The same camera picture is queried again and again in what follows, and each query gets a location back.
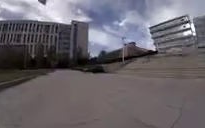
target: street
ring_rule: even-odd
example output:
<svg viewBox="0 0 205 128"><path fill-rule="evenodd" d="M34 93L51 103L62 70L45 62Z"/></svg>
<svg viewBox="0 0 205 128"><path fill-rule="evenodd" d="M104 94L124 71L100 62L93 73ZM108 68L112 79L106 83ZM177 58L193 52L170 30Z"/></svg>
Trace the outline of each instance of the street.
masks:
<svg viewBox="0 0 205 128"><path fill-rule="evenodd" d="M205 79L57 70L0 93L0 128L205 128Z"/></svg>

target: blue sky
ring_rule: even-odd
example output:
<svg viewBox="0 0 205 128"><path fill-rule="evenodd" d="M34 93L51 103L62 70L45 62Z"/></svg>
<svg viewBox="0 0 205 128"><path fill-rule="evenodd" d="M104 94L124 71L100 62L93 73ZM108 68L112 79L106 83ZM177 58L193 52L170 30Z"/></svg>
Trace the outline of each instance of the blue sky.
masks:
<svg viewBox="0 0 205 128"><path fill-rule="evenodd" d="M205 15L205 0L48 0L47 6L37 0L0 0L0 20L88 22L93 56L120 48L123 36L154 49L148 27L184 14Z"/></svg>

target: step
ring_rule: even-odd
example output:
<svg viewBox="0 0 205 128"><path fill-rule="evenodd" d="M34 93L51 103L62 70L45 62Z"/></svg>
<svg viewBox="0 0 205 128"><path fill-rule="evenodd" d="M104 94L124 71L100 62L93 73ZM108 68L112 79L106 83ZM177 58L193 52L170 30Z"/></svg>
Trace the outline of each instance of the step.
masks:
<svg viewBox="0 0 205 128"><path fill-rule="evenodd" d="M155 78L205 78L205 74L166 74L166 73L137 73L137 72L118 72L122 75L133 75L140 77L155 77Z"/></svg>
<svg viewBox="0 0 205 128"><path fill-rule="evenodd" d="M154 71L154 72L190 72L190 71L201 71L201 72L205 72L205 68L123 68L120 71Z"/></svg>
<svg viewBox="0 0 205 128"><path fill-rule="evenodd" d="M143 73L146 73L146 74L174 74L174 75L187 75L187 74L205 74L205 71L174 71L174 70L171 70L171 71L139 71L139 70L121 70L121 71L118 71L118 72L122 72L122 73L138 73L138 74L143 74Z"/></svg>

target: street lamp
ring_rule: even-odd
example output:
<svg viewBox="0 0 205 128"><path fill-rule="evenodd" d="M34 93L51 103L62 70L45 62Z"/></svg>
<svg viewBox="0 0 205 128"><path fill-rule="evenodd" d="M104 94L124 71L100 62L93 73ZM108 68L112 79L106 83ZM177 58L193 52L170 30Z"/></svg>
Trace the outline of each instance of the street lamp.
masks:
<svg viewBox="0 0 205 128"><path fill-rule="evenodd" d="M123 41L123 49L122 49L122 62L124 63L125 62L125 37L122 37L121 38L122 41Z"/></svg>

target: concrete plaza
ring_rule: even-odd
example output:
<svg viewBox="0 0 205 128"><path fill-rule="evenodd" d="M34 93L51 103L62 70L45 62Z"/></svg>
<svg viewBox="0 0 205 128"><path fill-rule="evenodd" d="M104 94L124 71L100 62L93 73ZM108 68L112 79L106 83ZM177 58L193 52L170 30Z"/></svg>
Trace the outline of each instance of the concrete plaza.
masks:
<svg viewBox="0 0 205 128"><path fill-rule="evenodd" d="M1 92L0 128L205 128L205 79L58 70Z"/></svg>

